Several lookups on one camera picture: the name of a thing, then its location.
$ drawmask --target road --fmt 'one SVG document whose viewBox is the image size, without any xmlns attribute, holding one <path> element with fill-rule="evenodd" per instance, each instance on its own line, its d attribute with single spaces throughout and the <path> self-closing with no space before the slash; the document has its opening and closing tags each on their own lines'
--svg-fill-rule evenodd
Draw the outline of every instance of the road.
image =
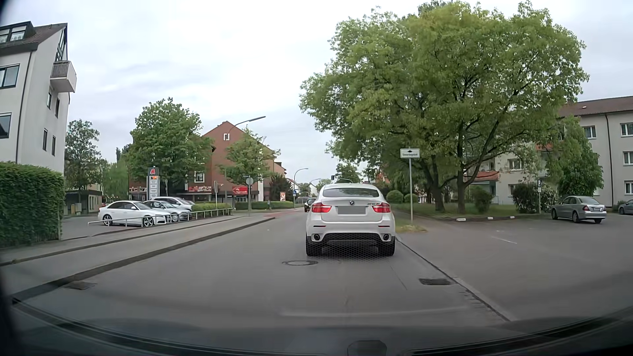
<svg viewBox="0 0 633 356">
<path fill-rule="evenodd" d="M 633 217 L 609 215 L 600 225 L 519 219 L 425 222 L 428 232 L 400 235 L 406 245 L 399 243 L 392 257 L 351 250 L 308 258 L 305 214 L 272 215 L 275 220 L 100 272 L 84 280 L 95 284 L 89 289 L 57 288 L 27 302 L 93 324 L 129 318 L 231 328 L 483 326 L 504 317 L 599 316 L 633 300 L 633 241 L 627 234 Z M 239 221 L 212 225 L 221 229 Z M 108 254 L 127 258 L 136 253 L 134 248 L 145 252 L 202 236 L 207 229 L 113 243 L 2 271 L 15 292 L 27 287 L 11 280 L 18 278 L 15 271 L 28 266 L 44 270 L 50 258 L 70 274 L 74 265 L 64 261 L 88 269 L 105 264 Z M 316 263 L 291 262 L 306 260 Z M 420 282 L 446 278 L 444 273 L 461 284 Z"/>
</svg>

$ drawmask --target sky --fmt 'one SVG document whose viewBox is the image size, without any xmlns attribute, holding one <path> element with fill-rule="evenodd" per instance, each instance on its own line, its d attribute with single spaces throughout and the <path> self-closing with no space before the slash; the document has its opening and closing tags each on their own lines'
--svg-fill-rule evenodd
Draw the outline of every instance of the sky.
<svg viewBox="0 0 633 356">
<path fill-rule="evenodd" d="M 131 143 L 134 118 L 163 98 L 200 114 L 204 134 L 223 121 L 249 125 L 280 149 L 278 161 L 298 181 L 335 174 L 331 139 L 299 109 L 299 86 L 333 57 L 338 22 L 380 6 L 414 13 L 424 0 L 190 1 L 13 0 L 0 24 L 68 23 L 68 58 L 77 71 L 68 120 L 89 120 L 103 156 Z M 518 1 L 480 1 L 506 15 Z M 534 0 L 587 44 L 581 65 L 591 76 L 580 100 L 633 95 L 633 2 Z"/>
</svg>

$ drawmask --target wheel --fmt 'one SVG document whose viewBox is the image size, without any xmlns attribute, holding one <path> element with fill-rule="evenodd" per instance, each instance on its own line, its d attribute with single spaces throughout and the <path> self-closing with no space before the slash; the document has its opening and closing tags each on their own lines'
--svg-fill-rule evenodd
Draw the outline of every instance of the wheel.
<svg viewBox="0 0 633 356">
<path fill-rule="evenodd" d="M 144 227 L 149 227 L 154 225 L 154 219 L 152 219 L 152 217 L 144 217 L 143 218 L 143 226 Z"/>
<path fill-rule="evenodd" d="M 110 215 L 106 214 L 106 215 L 103 215 L 103 220 L 112 220 L 112 217 Z M 103 224 L 105 226 L 112 226 L 113 225 L 112 221 L 104 221 Z"/>
<path fill-rule="evenodd" d="M 378 246 L 378 254 L 380 256 L 393 256 L 396 251 L 396 244 L 392 243 L 390 245 Z"/>
<path fill-rule="evenodd" d="M 306 236 L 306 255 L 319 256 L 321 254 L 321 246 L 310 243 L 310 238 Z"/>
</svg>

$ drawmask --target balcony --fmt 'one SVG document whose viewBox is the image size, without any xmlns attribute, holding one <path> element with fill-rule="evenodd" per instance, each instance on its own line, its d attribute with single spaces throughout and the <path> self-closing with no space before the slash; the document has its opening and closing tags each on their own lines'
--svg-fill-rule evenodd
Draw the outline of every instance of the balcony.
<svg viewBox="0 0 633 356">
<path fill-rule="evenodd" d="M 75 92 L 77 73 L 75 73 L 73 63 L 70 61 L 57 61 L 53 63 L 51 85 L 57 92 Z"/>
</svg>

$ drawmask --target license plate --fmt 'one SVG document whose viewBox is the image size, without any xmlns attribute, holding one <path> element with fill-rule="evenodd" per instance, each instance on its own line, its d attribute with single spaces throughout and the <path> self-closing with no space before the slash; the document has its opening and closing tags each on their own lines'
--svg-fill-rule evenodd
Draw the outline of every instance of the license plate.
<svg viewBox="0 0 633 356">
<path fill-rule="evenodd" d="M 366 207 L 337 207 L 339 215 L 364 215 Z"/>
</svg>

